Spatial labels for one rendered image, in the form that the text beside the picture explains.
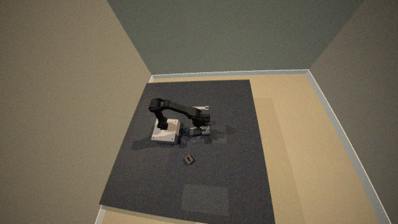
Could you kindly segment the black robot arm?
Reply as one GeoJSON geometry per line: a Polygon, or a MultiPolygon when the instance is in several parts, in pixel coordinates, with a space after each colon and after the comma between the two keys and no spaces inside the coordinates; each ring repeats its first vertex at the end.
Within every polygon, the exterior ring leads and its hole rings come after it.
{"type": "Polygon", "coordinates": [[[167,130],[168,128],[167,117],[164,117],[162,114],[162,111],[167,109],[185,114],[189,119],[192,119],[194,123],[198,123],[200,121],[200,127],[208,126],[208,123],[210,122],[210,114],[202,114],[202,111],[198,108],[185,107],[171,102],[170,100],[154,98],[150,103],[149,110],[152,113],[155,113],[158,120],[157,128],[160,128],[160,130],[167,130]],[[162,106],[160,106],[161,101],[164,102],[162,106]]]}

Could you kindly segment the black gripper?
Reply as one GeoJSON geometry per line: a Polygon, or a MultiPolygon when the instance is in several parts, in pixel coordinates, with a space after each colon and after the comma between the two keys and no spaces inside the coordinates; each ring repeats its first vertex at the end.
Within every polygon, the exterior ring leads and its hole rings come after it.
{"type": "Polygon", "coordinates": [[[201,136],[202,135],[202,131],[200,128],[200,121],[198,123],[194,123],[193,122],[193,126],[197,127],[196,129],[193,130],[193,135],[194,136],[201,136]]]}

